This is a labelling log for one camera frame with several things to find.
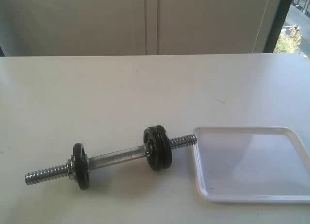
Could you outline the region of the chrome threaded dumbbell bar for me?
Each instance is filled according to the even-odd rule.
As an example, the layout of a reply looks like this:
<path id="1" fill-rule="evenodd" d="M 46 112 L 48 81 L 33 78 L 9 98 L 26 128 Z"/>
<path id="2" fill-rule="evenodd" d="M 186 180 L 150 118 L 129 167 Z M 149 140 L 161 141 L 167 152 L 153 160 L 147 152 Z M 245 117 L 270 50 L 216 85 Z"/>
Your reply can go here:
<path id="1" fill-rule="evenodd" d="M 169 140 L 171 150 L 193 146 L 197 143 L 197 137 L 194 134 L 184 135 L 173 139 L 169 138 Z M 91 158 L 87 157 L 89 163 L 89 172 L 102 167 L 120 164 L 140 158 L 147 159 L 145 155 L 144 144 L 141 146 L 103 154 Z M 25 182 L 27 185 L 33 185 L 65 176 L 68 176 L 67 162 L 63 165 L 27 173 L 25 175 Z"/>

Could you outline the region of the black weight plate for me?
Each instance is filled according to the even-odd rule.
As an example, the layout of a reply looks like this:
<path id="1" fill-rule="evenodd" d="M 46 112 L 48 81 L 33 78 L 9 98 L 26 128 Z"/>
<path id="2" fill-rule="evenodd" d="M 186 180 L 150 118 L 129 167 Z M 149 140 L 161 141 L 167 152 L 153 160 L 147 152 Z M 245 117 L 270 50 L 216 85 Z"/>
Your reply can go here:
<path id="1" fill-rule="evenodd" d="M 74 170 L 78 186 L 81 190 L 87 190 L 90 187 L 89 163 L 84 146 L 76 143 L 73 146 Z"/>
<path id="2" fill-rule="evenodd" d="M 161 125 L 155 126 L 159 137 L 161 138 L 163 149 L 164 149 L 164 163 L 163 169 L 168 169 L 172 164 L 172 150 L 170 140 L 167 137 L 167 132 L 165 128 Z"/>
<path id="3" fill-rule="evenodd" d="M 154 171 L 163 169 L 164 163 L 164 149 L 161 138 L 155 127 L 148 127 L 143 134 L 143 143 L 152 143 L 152 155 L 147 158 L 150 168 Z"/>

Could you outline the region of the chrome collar nut right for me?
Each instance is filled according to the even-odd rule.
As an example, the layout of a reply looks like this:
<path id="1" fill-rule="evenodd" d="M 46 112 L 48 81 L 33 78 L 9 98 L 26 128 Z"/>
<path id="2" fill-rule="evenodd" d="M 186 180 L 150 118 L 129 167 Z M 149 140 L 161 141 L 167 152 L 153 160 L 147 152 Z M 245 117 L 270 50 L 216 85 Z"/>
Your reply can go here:
<path id="1" fill-rule="evenodd" d="M 148 158 L 148 157 L 150 157 L 152 155 L 152 150 L 153 150 L 152 143 L 145 142 L 144 143 L 144 147 L 145 147 L 145 155 Z"/>

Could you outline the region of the chrome collar nut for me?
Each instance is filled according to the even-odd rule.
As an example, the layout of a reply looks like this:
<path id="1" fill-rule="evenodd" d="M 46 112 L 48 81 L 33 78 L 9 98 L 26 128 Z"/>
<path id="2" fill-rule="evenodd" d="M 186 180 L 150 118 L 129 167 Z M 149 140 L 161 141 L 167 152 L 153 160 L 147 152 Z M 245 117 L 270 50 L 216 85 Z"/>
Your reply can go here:
<path id="1" fill-rule="evenodd" d="M 145 142 L 144 143 L 144 147 L 145 147 L 145 155 L 148 158 L 148 157 L 150 157 L 152 155 L 152 150 L 153 150 L 152 143 Z"/>
<path id="2" fill-rule="evenodd" d="M 69 179 L 76 181 L 75 164 L 73 159 L 67 160 L 67 172 Z"/>

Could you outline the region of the white plastic tray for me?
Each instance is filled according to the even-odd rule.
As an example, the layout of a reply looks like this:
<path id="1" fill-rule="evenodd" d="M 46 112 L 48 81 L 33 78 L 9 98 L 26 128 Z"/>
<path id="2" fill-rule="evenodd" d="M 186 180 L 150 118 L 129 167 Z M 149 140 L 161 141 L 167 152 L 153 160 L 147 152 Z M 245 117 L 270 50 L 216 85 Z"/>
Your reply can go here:
<path id="1" fill-rule="evenodd" d="M 198 127 L 192 148 L 204 199 L 222 203 L 310 201 L 310 156 L 284 127 Z"/>

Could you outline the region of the chrome collar nut left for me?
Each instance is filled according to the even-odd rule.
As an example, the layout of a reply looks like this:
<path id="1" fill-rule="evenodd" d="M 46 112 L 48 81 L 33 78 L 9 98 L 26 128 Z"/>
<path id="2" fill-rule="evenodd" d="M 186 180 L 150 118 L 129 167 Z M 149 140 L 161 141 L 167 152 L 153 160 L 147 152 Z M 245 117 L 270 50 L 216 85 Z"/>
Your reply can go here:
<path id="1" fill-rule="evenodd" d="M 69 179 L 76 181 L 75 164 L 73 159 L 67 160 L 67 172 Z"/>

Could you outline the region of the black window frame post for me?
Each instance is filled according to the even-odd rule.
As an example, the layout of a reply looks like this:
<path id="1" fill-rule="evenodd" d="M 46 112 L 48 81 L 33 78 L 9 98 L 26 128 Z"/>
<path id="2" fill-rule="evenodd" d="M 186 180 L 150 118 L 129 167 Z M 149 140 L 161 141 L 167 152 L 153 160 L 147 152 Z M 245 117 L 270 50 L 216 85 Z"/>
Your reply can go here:
<path id="1" fill-rule="evenodd" d="M 282 26 L 289 11 L 292 0 L 280 0 L 272 22 L 267 40 L 264 45 L 263 53 L 273 53 L 276 47 Z"/>

